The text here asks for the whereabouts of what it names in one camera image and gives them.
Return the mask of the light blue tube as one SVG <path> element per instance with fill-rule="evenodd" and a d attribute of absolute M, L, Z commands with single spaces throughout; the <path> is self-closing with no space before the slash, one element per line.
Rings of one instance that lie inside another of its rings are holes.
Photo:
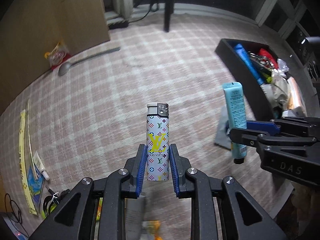
<path fill-rule="evenodd" d="M 229 82 L 222 85 L 225 95 L 229 133 L 234 128 L 247 128 L 245 102 L 242 84 L 239 82 Z M 247 146 L 231 142 L 231 153 L 235 164 L 242 164 L 247 155 Z"/>

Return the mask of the patterned white lighter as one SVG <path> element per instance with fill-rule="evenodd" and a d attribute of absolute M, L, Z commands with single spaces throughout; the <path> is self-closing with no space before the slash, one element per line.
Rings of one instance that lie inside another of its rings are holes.
<path fill-rule="evenodd" d="M 147 104 L 146 117 L 146 178 L 148 181 L 169 179 L 169 105 Z"/>

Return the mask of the lime green bottle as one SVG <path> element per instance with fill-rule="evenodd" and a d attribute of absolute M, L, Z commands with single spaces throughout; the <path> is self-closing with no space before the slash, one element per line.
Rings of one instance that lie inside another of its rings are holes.
<path fill-rule="evenodd" d="M 47 216 L 56 208 L 56 204 L 54 202 L 43 203 L 41 216 L 43 219 L 47 218 Z"/>

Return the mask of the crumpled white orange wrapper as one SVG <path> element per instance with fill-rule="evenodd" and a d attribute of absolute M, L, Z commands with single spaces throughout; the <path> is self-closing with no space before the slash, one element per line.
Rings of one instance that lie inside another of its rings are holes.
<path fill-rule="evenodd" d="M 160 228 L 161 222 L 159 220 L 143 221 L 140 240 L 162 240 Z"/>

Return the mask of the blue tube in bin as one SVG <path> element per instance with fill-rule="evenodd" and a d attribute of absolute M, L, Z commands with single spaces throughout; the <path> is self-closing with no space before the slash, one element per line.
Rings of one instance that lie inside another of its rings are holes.
<path fill-rule="evenodd" d="M 259 85 L 263 85 L 263 79 L 261 78 L 260 74 L 257 72 L 253 64 L 251 63 L 251 60 L 249 58 L 249 55 L 247 51 L 245 51 L 244 47 L 239 43 L 233 48 L 235 52 L 238 54 L 238 56 L 244 61 L 245 65 L 247 66 L 248 70 L 250 73 L 254 76 L 256 79 L 257 83 Z"/>

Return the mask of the yellow chopstick wrapper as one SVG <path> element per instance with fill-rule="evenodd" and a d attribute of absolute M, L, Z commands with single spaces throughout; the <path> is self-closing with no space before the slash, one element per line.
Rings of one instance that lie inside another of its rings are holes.
<path fill-rule="evenodd" d="M 25 200 L 28 204 L 29 213 L 37 215 L 35 205 L 33 203 L 31 193 L 29 191 L 29 185 L 27 180 L 27 170 L 25 166 L 25 152 L 24 152 L 24 135 L 25 135 L 25 122 L 26 122 L 26 111 L 25 109 L 20 113 L 20 127 L 18 131 L 18 155 L 19 155 L 19 166 L 21 174 L 22 189 L 25 196 Z"/>

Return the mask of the blue green sachet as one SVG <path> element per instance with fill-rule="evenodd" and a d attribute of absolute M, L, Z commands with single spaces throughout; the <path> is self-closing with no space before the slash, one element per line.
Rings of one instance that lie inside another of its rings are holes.
<path fill-rule="evenodd" d="M 41 202 L 41 197 L 42 197 L 44 177 L 40 173 L 38 168 L 35 168 L 35 171 L 37 174 L 37 179 L 33 175 L 32 168 L 29 167 L 28 174 L 27 174 L 27 181 L 28 181 L 31 198 L 33 200 L 33 204 L 38 209 Z"/>

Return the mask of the clear wrapped chopsticks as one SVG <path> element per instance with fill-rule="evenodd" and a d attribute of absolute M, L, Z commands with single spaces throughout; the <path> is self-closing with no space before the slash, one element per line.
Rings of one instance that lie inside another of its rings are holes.
<path fill-rule="evenodd" d="M 34 164 L 34 159 L 33 159 L 33 150 L 31 146 L 31 136 L 30 136 L 30 100 L 27 100 L 26 103 L 26 125 L 27 125 L 27 144 L 28 144 L 28 150 L 29 150 L 29 158 L 30 158 L 30 166 L 31 170 L 34 176 L 34 179 L 38 179 L 38 175 L 36 173 L 36 168 Z"/>

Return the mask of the small white cream tube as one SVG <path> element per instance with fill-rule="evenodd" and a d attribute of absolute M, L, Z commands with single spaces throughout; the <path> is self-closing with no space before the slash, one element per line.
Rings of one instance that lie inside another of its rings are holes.
<path fill-rule="evenodd" d="M 39 156 L 39 154 L 37 152 L 34 153 L 33 155 L 33 161 L 34 161 L 34 164 L 36 165 L 37 169 L 39 170 L 40 174 L 42 174 L 42 176 L 44 177 L 44 179 L 46 181 L 49 181 L 50 180 L 50 177 L 47 173 L 47 170 Z"/>

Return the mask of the black storage bin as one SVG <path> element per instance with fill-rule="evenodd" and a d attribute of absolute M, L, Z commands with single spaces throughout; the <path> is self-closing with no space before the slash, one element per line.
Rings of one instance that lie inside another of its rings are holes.
<path fill-rule="evenodd" d="M 244 96 L 251 107 L 255 119 L 258 121 L 271 120 L 276 116 L 276 113 L 254 75 L 235 52 L 234 47 L 237 44 L 241 44 L 251 52 L 257 52 L 259 49 L 264 48 L 272 56 L 276 56 L 276 54 L 268 45 L 262 43 L 227 38 L 221 39 L 215 50 L 234 79 L 242 84 Z"/>

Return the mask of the plaid tablecloth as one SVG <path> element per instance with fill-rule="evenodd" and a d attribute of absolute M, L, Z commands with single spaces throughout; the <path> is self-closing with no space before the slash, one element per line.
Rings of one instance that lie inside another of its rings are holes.
<path fill-rule="evenodd" d="M 3 186 L 21 209 L 18 228 L 31 234 L 41 217 L 29 213 L 20 179 L 20 113 L 30 104 L 33 150 L 42 159 L 53 190 L 73 188 L 80 179 L 99 179 L 124 166 L 146 140 L 146 106 L 166 102 L 170 142 L 181 156 L 209 176 L 231 175 L 271 215 L 291 192 L 291 184 L 260 168 L 250 148 L 235 165 L 231 153 L 214 144 L 225 97 L 222 85 L 233 80 L 215 53 L 222 38 L 269 45 L 286 53 L 267 28 L 223 18 L 175 15 L 163 31 L 154 14 L 126 29 L 113 30 L 101 50 L 120 51 L 87 61 L 66 75 L 48 73 L 19 94 L 1 115 Z"/>

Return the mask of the grey metal spoon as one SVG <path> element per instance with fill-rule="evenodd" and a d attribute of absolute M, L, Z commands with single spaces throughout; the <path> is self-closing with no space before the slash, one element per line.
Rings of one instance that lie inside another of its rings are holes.
<path fill-rule="evenodd" d="M 101 51 L 99 53 L 84 57 L 83 59 L 79 59 L 78 61 L 74 61 L 74 62 L 65 61 L 63 64 L 61 64 L 61 66 L 58 70 L 58 76 L 65 75 L 71 68 L 75 67 L 77 64 L 80 64 L 84 61 L 95 59 L 97 57 L 100 57 L 100 56 L 103 56 L 106 54 L 111 54 L 111 53 L 114 53 L 114 52 L 117 52 L 120 50 L 121 50 L 120 47 L 116 47 L 116 48 L 108 49 L 108 50 Z"/>

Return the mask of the red yellow creamer sachet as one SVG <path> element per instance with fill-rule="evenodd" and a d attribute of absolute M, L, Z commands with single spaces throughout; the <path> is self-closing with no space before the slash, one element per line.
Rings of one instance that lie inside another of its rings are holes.
<path fill-rule="evenodd" d="M 56 67 L 71 58 L 67 47 L 64 43 L 58 42 L 51 52 L 46 52 L 44 58 L 48 60 L 50 69 L 54 70 Z"/>

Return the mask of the black table leg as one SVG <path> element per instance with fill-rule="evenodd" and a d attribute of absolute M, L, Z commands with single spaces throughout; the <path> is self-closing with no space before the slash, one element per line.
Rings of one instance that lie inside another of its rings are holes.
<path fill-rule="evenodd" d="M 173 12 L 174 12 L 174 0 L 165 0 L 164 31 L 166 33 L 170 31 L 170 18 Z"/>

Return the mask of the brown cardboard box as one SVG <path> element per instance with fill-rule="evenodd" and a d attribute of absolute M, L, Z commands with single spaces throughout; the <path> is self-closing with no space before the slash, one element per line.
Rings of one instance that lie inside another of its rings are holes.
<path fill-rule="evenodd" d="M 110 40 L 103 0 L 14 0 L 1 19 L 1 111 L 49 69 L 58 43 L 71 55 Z"/>

